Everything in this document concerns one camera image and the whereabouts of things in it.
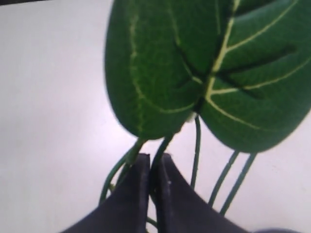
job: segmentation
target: large leaf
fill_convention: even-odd
[[[115,0],[108,94],[120,123],[156,139],[194,107],[240,151],[266,150],[311,107],[310,0]]]

